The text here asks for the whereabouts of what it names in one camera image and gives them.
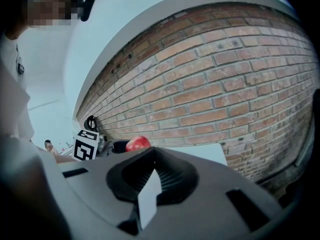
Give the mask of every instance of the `red brick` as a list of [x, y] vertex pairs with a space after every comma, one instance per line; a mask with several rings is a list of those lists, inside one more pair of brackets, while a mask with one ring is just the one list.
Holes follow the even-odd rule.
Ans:
[[111, 85], [108, 89], [107, 89], [107, 92], [108, 92], [108, 95], [112, 94], [114, 91], [115, 91], [115, 85]]
[[246, 102], [229, 108], [229, 117], [236, 117], [249, 112], [249, 104]]
[[295, 54], [295, 51], [292, 47], [279, 46], [278, 49], [279, 49], [280, 55], [294, 55]]
[[128, 91], [132, 90], [133, 88], [135, 88], [135, 84], [134, 84], [134, 81], [131, 80], [122, 86], [122, 91], [125, 94]]
[[232, 104], [252, 100], [257, 96], [258, 95], [256, 88], [248, 88], [246, 90], [238, 91], [237, 93], [227, 94], [222, 97], [215, 98], [214, 104], [216, 108], [221, 108]]
[[257, 86], [258, 96], [263, 96], [272, 92], [271, 84], [266, 83], [260, 86]]
[[277, 117], [278, 116], [275, 115], [275, 116], [269, 117], [267, 119], [264, 119], [262, 121], [251, 123], [250, 126], [249, 126], [250, 127], [250, 132], [254, 132], [254, 131], [260, 130], [260, 129], [264, 128], [264, 127], [267, 127], [267, 126], [275, 124], [278, 121]]
[[137, 68], [134, 68], [130, 70], [127, 74], [125, 74], [122, 78], [120, 78], [117, 83], [119, 86], [123, 86], [125, 83], [133, 79], [139, 74], [139, 71]]
[[203, 42], [200, 38], [200, 36], [194, 36], [188, 39], [185, 39], [181, 42], [178, 42], [162, 51], [160, 51], [156, 57], [158, 61], [163, 61], [173, 55], [176, 55], [178, 53], [181, 53], [189, 48], [201, 45]]
[[267, 35], [267, 36], [271, 36], [272, 35], [272, 33], [270, 31], [270, 28], [268, 28], [268, 27], [259, 26], [258, 29], [259, 29], [259, 31], [261, 32], [262, 35]]
[[213, 124], [211, 125], [204, 125], [204, 126], [197, 126], [193, 128], [194, 134], [207, 134], [207, 133], [213, 133], [216, 131], [215, 126]]
[[251, 62], [253, 71], [265, 70], [268, 68], [268, 65], [265, 59], [251, 60], [250, 62]]
[[124, 113], [124, 115], [126, 118], [134, 118], [136, 116], [144, 115], [149, 112], [151, 112], [150, 106], [145, 105], [145, 106], [140, 106], [135, 109], [131, 109], [130, 111], [127, 111], [126, 113]]
[[201, 24], [193, 25], [185, 29], [187, 37], [198, 35], [200, 33], [218, 30], [228, 27], [228, 22], [225, 19], [207, 21]]
[[210, 43], [210, 42], [213, 42], [216, 40], [227, 38], [226, 33], [222, 29], [204, 33], [202, 36], [203, 36], [206, 43]]
[[243, 77], [237, 77], [231, 80], [223, 81], [223, 86], [227, 92], [230, 92], [230, 91], [245, 88], [246, 85]]
[[277, 37], [266, 37], [266, 36], [261, 36], [258, 37], [258, 42], [262, 46], [280, 46], [281, 42], [280, 39]]
[[276, 78], [276, 73], [273, 70], [265, 71], [262, 73], [253, 73], [245, 76], [246, 83], [249, 86], [254, 86], [264, 82], [275, 80]]
[[144, 93], [145, 93], [145, 89], [143, 86], [137, 87], [132, 91], [128, 92], [127, 94], [122, 95], [120, 97], [120, 102], [125, 103], [126, 101], [132, 100], [133, 98], [140, 96]]
[[248, 133], [248, 126], [239, 127], [230, 130], [230, 138], [238, 137]]
[[229, 154], [238, 154], [246, 150], [246, 144], [229, 147]]
[[160, 88], [158, 90], [155, 90], [153, 92], [148, 93], [147, 95], [140, 97], [141, 103], [146, 104], [150, 103], [156, 100], [159, 100], [161, 98], [170, 96], [172, 94], [175, 94], [179, 91], [178, 86], [175, 84], [166, 85], [163, 88]]
[[114, 123], [116, 121], [117, 121], [117, 118], [115, 116], [113, 116], [113, 117], [110, 117], [110, 118], [107, 118], [107, 119], [103, 120], [101, 122], [101, 124], [102, 125], [108, 125], [108, 124], [112, 124], [112, 123]]
[[277, 78], [284, 78], [287, 76], [292, 76], [299, 74], [299, 67], [297, 65], [284, 67], [284, 68], [278, 68], [275, 70], [275, 74]]
[[299, 46], [299, 43], [298, 43], [298, 41], [296, 41], [296, 40], [293, 40], [293, 39], [291, 39], [291, 38], [287, 38], [287, 41], [288, 41], [288, 44], [289, 44], [290, 46]]
[[245, 18], [246, 22], [252, 26], [267, 26], [271, 27], [269, 20], [263, 18]]
[[208, 22], [214, 19], [214, 17], [209, 13], [198, 14], [190, 18], [193, 23]]
[[255, 138], [256, 139], [260, 139], [262, 137], [265, 137], [267, 135], [269, 135], [270, 133], [270, 129], [265, 129], [265, 130], [261, 130], [261, 131], [257, 131], [256, 132], [256, 135], [255, 135]]
[[242, 42], [244, 43], [244, 45], [246, 47], [250, 47], [250, 46], [258, 46], [258, 40], [257, 38], [253, 37], [253, 36], [249, 36], [249, 37], [241, 37]]
[[190, 90], [179, 94], [172, 98], [174, 105], [193, 102], [207, 97], [218, 95], [222, 92], [221, 85], [219, 83], [207, 85], [196, 90]]
[[276, 102], [278, 102], [278, 94], [274, 93], [254, 101], [250, 101], [250, 109], [251, 111], [259, 110]]
[[162, 120], [158, 124], [160, 129], [178, 128], [179, 120], [177, 118]]
[[159, 138], [176, 138], [190, 135], [189, 129], [171, 129], [153, 132], [156, 139]]
[[202, 45], [196, 49], [199, 56], [203, 57], [209, 54], [215, 54], [218, 52], [223, 52], [227, 50], [232, 50], [236, 48], [241, 48], [242, 44], [240, 43], [239, 39], [224, 39], [218, 40], [215, 42], [208, 43], [206, 45]]
[[156, 88], [158, 88], [158, 87], [163, 86], [164, 84], [165, 84], [165, 82], [164, 82], [163, 77], [162, 77], [162, 76], [159, 76], [159, 77], [157, 77], [157, 78], [155, 78], [155, 79], [147, 82], [147, 83], [145, 84], [145, 90], [146, 90], [147, 92], [149, 92], [149, 91], [152, 91], [152, 90], [154, 90], [154, 89], [156, 89]]
[[194, 50], [188, 50], [172, 58], [172, 64], [177, 67], [181, 64], [191, 62], [197, 58]]
[[183, 31], [173, 33], [162, 40], [164, 47], [169, 47], [183, 39], [186, 38], [186, 35]]
[[291, 105], [292, 105], [291, 99], [284, 100], [284, 101], [272, 106], [272, 113], [273, 114], [278, 113], [278, 112], [290, 107]]
[[246, 17], [248, 14], [244, 10], [233, 9], [228, 10], [228, 8], [221, 8], [220, 11], [214, 11], [212, 14], [216, 19], [220, 18], [231, 18], [231, 17]]
[[190, 114], [211, 110], [212, 102], [211, 100], [201, 100], [188, 105]]
[[160, 43], [156, 43], [145, 49], [143, 52], [141, 52], [139, 55], [134, 56], [130, 61], [128, 62], [128, 68], [132, 69], [135, 66], [142, 64], [146, 62], [148, 59], [152, 59], [153, 55], [158, 53], [163, 49], [162, 45]]
[[228, 18], [228, 22], [233, 27], [245, 26], [247, 23], [243, 18]]
[[213, 110], [204, 114], [197, 114], [180, 119], [181, 126], [191, 126], [227, 118], [226, 109]]
[[182, 81], [182, 86], [184, 90], [202, 86], [204, 84], [205, 84], [205, 78], [202, 74], [189, 77], [188, 79]]
[[214, 55], [214, 59], [217, 65], [231, 63], [238, 61], [238, 56], [235, 51], [227, 51]]
[[134, 78], [134, 83], [136, 86], [170, 70], [172, 68], [169, 61], [164, 61], [149, 70], [143, 72], [141, 75]]
[[152, 104], [153, 111], [163, 110], [170, 107], [171, 107], [170, 98], [165, 98], [165, 99], [156, 101]]
[[288, 98], [288, 91], [287, 90], [283, 90], [279, 92], [279, 101], [282, 101], [286, 98]]
[[257, 119], [257, 113], [254, 114], [249, 114], [249, 115], [243, 115], [237, 118], [225, 120], [223, 122], [217, 123], [217, 127], [220, 131], [239, 127], [239, 126], [244, 126], [249, 123], [252, 123], [256, 121]]
[[127, 104], [122, 104], [121, 106], [118, 106], [117, 108], [114, 108], [111, 110], [111, 115], [115, 116], [117, 114], [123, 113], [128, 110]]
[[301, 86], [300, 85], [295, 85], [293, 87], [288, 88], [288, 96], [292, 96], [294, 94], [297, 94], [301, 91]]
[[154, 44], [159, 40], [169, 36], [170, 34], [182, 30], [190, 25], [191, 22], [188, 19], [183, 19], [163, 29], [160, 29], [161, 27], [159, 27], [158, 31], [149, 38], [149, 41], [151, 44]]
[[203, 136], [195, 136], [195, 137], [188, 137], [185, 142], [187, 144], [198, 144], [198, 143], [207, 143], [207, 142], [217, 142], [223, 139], [228, 138], [227, 132], [218, 132], [212, 133]]
[[194, 74], [196, 72], [200, 72], [213, 66], [214, 63], [209, 57], [197, 59], [193, 62], [190, 62], [181, 67], [171, 70], [169, 73], [165, 75], [165, 80], [167, 81], [167, 83], [173, 82], [177, 79]]
[[254, 26], [239, 26], [225, 29], [229, 37], [260, 35], [259, 30]]
[[131, 130], [134, 133], [137, 132], [148, 132], [148, 131], [155, 131], [158, 130], [158, 125], [156, 123], [150, 123], [150, 124], [143, 124], [143, 125], [136, 125], [136, 126], [132, 126]]
[[280, 51], [277, 46], [268, 47], [268, 51], [271, 56], [278, 56], [280, 55]]
[[142, 116], [137, 116], [133, 119], [134, 123], [136, 125], [141, 125], [141, 124], [145, 124], [147, 123], [147, 117], [145, 115], [142, 115]]
[[261, 47], [261, 46], [238, 50], [237, 54], [238, 54], [240, 60], [249, 60], [249, 59], [270, 56], [268, 48]]
[[242, 62], [214, 69], [207, 73], [207, 77], [209, 82], [213, 82], [220, 79], [245, 74], [248, 72], [251, 72], [250, 64], [248, 62]]
[[129, 109], [134, 109], [134, 108], [141, 105], [139, 98], [135, 98], [133, 100], [130, 100], [127, 104], [128, 104]]
[[276, 68], [287, 65], [286, 58], [266, 58], [266, 63], [269, 68]]
[[272, 115], [272, 108], [271, 107], [267, 107], [265, 109], [258, 111], [258, 119], [263, 119], [263, 118], [266, 118], [271, 115]]
[[184, 107], [175, 107], [175, 108], [166, 109], [164, 111], [156, 112], [153, 114], [149, 114], [148, 120], [149, 122], [154, 122], [154, 121], [159, 121], [163, 119], [176, 118], [176, 117], [181, 117], [186, 113], [187, 112]]
[[114, 93], [110, 94], [107, 98], [106, 101], [109, 103], [111, 103], [113, 100], [115, 100], [116, 98], [118, 98], [119, 96], [121, 96], [123, 94], [121, 89], [117, 89]]
[[272, 90], [275, 92], [275, 91], [278, 91], [278, 90], [281, 90], [281, 89], [284, 89], [284, 88], [287, 88], [290, 86], [291, 86], [290, 79], [286, 78], [283, 80], [273, 82], [272, 83]]
[[156, 64], [157, 64], [156, 58], [154, 56], [151, 56], [149, 58], [146, 58], [144, 61], [142, 61], [139, 65], [136, 66], [136, 68], [140, 73], [142, 73], [150, 69]]
[[147, 49], [149, 46], [150, 46], [150, 44], [146, 40], [146, 41], [142, 42], [141, 44], [139, 44], [136, 48], [134, 48], [132, 50], [132, 53], [134, 56], [136, 56], [137, 54], [141, 53], [143, 50]]

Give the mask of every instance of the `apple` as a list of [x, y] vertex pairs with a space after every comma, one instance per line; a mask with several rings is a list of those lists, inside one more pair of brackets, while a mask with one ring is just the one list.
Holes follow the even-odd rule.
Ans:
[[149, 140], [144, 136], [136, 136], [125, 145], [125, 152], [151, 147]]

